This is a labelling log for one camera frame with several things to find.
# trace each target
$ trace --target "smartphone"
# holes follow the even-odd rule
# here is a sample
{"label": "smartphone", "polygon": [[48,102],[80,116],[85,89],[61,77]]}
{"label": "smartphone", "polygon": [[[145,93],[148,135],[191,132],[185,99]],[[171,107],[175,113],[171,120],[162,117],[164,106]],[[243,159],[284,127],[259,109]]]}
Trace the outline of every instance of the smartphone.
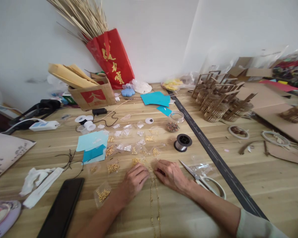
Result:
{"label": "smartphone", "polygon": [[38,238],[63,238],[66,236],[84,181],[84,178],[64,181]]}

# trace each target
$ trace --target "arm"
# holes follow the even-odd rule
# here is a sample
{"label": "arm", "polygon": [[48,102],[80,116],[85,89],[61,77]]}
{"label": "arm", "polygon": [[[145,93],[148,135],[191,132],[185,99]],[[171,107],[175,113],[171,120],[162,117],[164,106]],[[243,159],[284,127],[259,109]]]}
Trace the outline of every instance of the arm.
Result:
{"label": "arm", "polygon": [[236,236],[241,209],[184,176],[177,163],[159,160],[154,173],[169,188],[183,194],[211,214],[232,236]]}
{"label": "arm", "polygon": [[104,237],[119,212],[140,192],[150,174],[142,164],[136,164],[127,173],[123,182],[112,191],[102,207],[84,227],[77,238]]}

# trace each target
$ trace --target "white wall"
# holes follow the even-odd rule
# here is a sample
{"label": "white wall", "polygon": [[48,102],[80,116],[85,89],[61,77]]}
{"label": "white wall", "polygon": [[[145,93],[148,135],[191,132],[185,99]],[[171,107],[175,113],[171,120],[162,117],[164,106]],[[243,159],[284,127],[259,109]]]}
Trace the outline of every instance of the white wall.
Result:
{"label": "white wall", "polygon": [[210,48],[254,56],[278,45],[298,49],[298,0],[200,0],[182,71],[199,71]]}
{"label": "white wall", "polygon": [[[198,0],[104,0],[109,28],[116,27],[135,77],[158,82],[181,69]],[[5,103],[25,111],[47,98],[48,63],[100,67],[73,30],[44,0],[0,0],[0,90]]]}
{"label": "white wall", "polygon": [[[103,0],[103,6],[136,78],[147,82],[199,71],[213,46],[242,56],[277,44],[298,49],[298,0]],[[73,30],[44,0],[0,0],[0,90],[7,104],[26,110],[46,98],[49,62],[100,70],[56,21]]]}

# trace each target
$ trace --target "hand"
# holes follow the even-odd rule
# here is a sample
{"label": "hand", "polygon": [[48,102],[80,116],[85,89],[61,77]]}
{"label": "hand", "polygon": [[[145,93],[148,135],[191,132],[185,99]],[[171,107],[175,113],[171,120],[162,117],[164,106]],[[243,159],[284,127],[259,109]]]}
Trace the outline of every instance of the hand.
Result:
{"label": "hand", "polygon": [[118,199],[122,207],[128,205],[140,192],[150,174],[145,166],[138,163],[125,175],[123,182],[113,191],[111,197]]}
{"label": "hand", "polygon": [[156,163],[154,173],[164,185],[186,195],[191,182],[184,176],[177,163],[159,160]]}

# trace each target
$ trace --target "dried reed stalk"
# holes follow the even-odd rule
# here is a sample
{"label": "dried reed stalk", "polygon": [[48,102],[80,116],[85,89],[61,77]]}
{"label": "dried reed stalk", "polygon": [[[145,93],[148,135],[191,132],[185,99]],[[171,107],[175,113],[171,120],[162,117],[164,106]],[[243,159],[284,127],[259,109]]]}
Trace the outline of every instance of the dried reed stalk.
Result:
{"label": "dried reed stalk", "polygon": [[106,16],[94,0],[47,0],[56,11],[78,30],[77,35],[70,34],[87,44],[94,37],[108,31]]}

